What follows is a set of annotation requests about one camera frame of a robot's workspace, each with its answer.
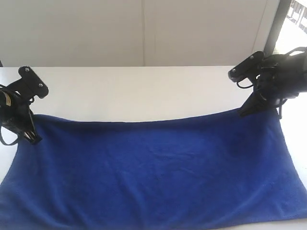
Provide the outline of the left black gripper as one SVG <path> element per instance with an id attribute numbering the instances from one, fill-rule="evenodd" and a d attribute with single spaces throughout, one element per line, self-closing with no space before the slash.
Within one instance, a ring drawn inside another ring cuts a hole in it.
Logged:
<path id="1" fill-rule="evenodd" d="M 24 138 L 32 145 L 38 144 L 42 138 L 36 131 L 30 104 L 18 92 L 12 92 L 7 86 L 0 86 L 0 124 L 13 133 L 23 133 Z"/>

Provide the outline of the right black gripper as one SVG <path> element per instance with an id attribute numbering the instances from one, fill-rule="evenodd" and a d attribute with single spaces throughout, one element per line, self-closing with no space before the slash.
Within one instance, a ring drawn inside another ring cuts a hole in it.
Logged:
<path id="1" fill-rule="evenodd" d="M 241 117 L 264 111 L 307 91 L 307 54 L 282 55 L 261 68 L 256 89 L 240 107 Z"/>

